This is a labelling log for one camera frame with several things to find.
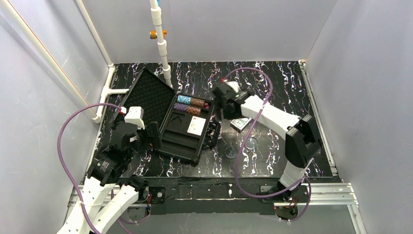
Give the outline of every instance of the foam lining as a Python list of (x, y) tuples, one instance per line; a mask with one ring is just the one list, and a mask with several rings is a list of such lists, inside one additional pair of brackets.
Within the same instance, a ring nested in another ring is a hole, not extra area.
[[(144, 109), (143, 121), (148, 125), (157, 121), (159, 129), (167, 116), (175, 92), (162, 80), (147, 69), (143, 69), (137, 80), (132, 84), (128, 95), (122, 100), (123, 106), (140, 106)], [(115, 124), (123, 121), (122, 115), (117, 115)]]

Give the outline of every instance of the pvc pipe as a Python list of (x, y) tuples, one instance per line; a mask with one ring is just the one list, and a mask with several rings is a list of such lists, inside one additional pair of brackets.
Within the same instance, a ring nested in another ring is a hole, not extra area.
[(94, 37), (94, 40), (97, 43), (97, 46), (99, 46), (100, 51), (103, 54), (103, 57), (105, 58), (107, 64), (109, 67), (113, 66), (113, 62), (111, 60), (111, 58), (108, 55), (108, 52), (105, 49), (105, 46), (102, 43), (102, 40), (99, 37), (99, 34), (96, 31), (96, 28), (93, 25), (92, 19), (90, 19), (89, 13), (85, 8), (85, 5), (83, 4), (82, 0), (76, 0), (77, 6), (80, 9), (80, 12), (82, 13), (86, 23), (88, 24), (88, 27), (90, 29), (90, 31), (92, 32), (92, 35)]
[[(60, 78), (60, 80), (64, 83), (70, 93), (75, 97), (76, 101), (78, 101), (83, 107), (88, 106), (88, 102), (79, 92), (79, 90), (75, 87), (72, 81), (69, 79), (67, 74), (63, 71), (63, 69), (59, 66), (50, 52), (46, 49), (43, 43), (39, 40), (39, 38), (35, 35), (29, 25), (24, 21), (21, 15), (18, 13), (17, 9), (12, 5), (9, 0), (0, 0), (2, 7), (10, 14), (12, 19), (16, 22), (17, 26), (20, 30), (25, 34), (25, 36), (29, 39), (29, 41), (34, 45), (37, 51), (40, 53), (42, 58), (47, 62), (47, 64), (53, 69), (56, 75)], [(96, 118), (97, 114), (91, 108), (85, 110), (86, 114), (91, 118)]]
[(162, 31), (162, 18), (161, 18), (161, 8), (158, 6), (157, 0), (150, 0), (150, 12), (152, 14), (153, 25), (155, 25), (156, 36), (158, 38), (158, 50), (159, 55), (162, 58), (162, 69), (167, 85), (172, 87), (170, 81), (170, 66), (168, 65), (167, 59), (167, 41), (164, 40), (164, 34)]
[[(108, 77), (106, 77), (105, 86), (103, 86), (102, 93), (100, 94), (99, 103), (105, 103), (106, 98), (111, 94), (125, 94), (127, 91), (129, 91), (129, 89), (111, 89), (110, 88), (114, 72), (115, 72), (115, 66), (110, 66), (109, 71), (108, 71)], [(96, 123), (99, 123), (100, 121), (102, 121), (103, 109), (104, 109), (104, 106), (98, 106), (96, 117), (93, 118), (93, 120)]]

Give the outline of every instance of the black marbled surface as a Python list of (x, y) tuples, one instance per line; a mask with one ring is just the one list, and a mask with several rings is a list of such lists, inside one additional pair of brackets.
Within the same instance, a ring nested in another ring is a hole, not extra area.
[[(172, 85), (178, 93), (206, 99), (211, 99), (212, 88), (231, 70), (240, 67), (261, 69), (271, 77), (274, 85), (270, 98), (272, 105), (298, 116), (313, 114), (298, 62), (179, 62), (170, 65)], [(162, 73), (162, 67), (158, 63), (119, 64), (112, 88), (129, 88), (143, 67), (147, 67), (156, 75)], [(242, 89), (248, 89), (261, 98), (264, 98), (268, 90), (265, 79), (258, 73), (239, 72), (233, 75), (231, 80), (237, 81)], [(123, 97), (124, 95), (112, 95), (108, 102), (119, 104)], [(111, 139), (109, 120), (113, 112), (113, 109), (106, 111), (97, 147)], [(146, 151), (135, 155), (123, 176), (136, 174), (157, 177), (234, 177), (236, 159), (226, 157), (225, 149), (229, 146), (239, 148), (248, 129), (249, 126), (239, 134), (229, 126), (229, 121), (224, 120), (217, 146), (212, 150), (202, 151), (197, 165), (187, 165), (176, 159)], [(240, 177), (281, 177), (286, 165), (284, 140), (274, 131), (258, 123), (253, 136), (258, 140), (258, 147), (253, 151), (243, 151), (244, 156), (239, 165)], [(315, 158), (308, 174), (312, 177), (332, 176), (324, 151)]]

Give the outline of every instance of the black case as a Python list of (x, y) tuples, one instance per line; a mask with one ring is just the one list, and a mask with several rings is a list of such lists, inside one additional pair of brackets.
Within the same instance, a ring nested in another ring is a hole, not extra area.
[[(207, 132), (213, 131), (211, 138), (215, 138), (216, 141), (218, 138), (216, 132), (219, 132), (221, 127), (209, 123), (214, 112), (214, 104), (211, 100), (197, 97), (197, 99), (202, 99), (209, 103), (209, 109), (194, 106), (201, 109), (201, 114), (197, 116), (173, 109), (173, 105), (177, 103), (178, 95), (184, 94), (175, 94), (172, 88), (144, 68), (139, 72), (119, 106), (126, 108), (140, 106), (144, 109), (143, 121), (145, 125), (152, 121), (158, 122), (162, 137), (162, 147), (158, 151), (162, 155), (196, 164), (205, 144)], [(189, 124), (193, 116), (206, 119), (200, 136), (188, 133)], [(115, 113), (112, 119), (112, 126), (116, 126), (121, 121), (124, 121), (124, 117), (119, 115), (118, 112)]]

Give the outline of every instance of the white wall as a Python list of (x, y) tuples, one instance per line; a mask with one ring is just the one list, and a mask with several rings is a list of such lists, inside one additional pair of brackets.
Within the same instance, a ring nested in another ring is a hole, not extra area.
[(307, 60), (368, 233), (413, 229), (413, 1), (338, 0)]
[[(97, 102), (107, 66), (76, 5), (12, 2), (86, 99)], [(0, 39), (0, 233), (56, 233), (72, 190), (56, 139), (79, 107), (1, 8)], [(63, 136), (63, 154), (77, 181), (84, 176), (97, 129), (81, 115)]]
[[(307, 58), (337, 0), (160, 0), (169, 61)], [(149, 0), (84, 0), (114, 63), (160, 62)]]

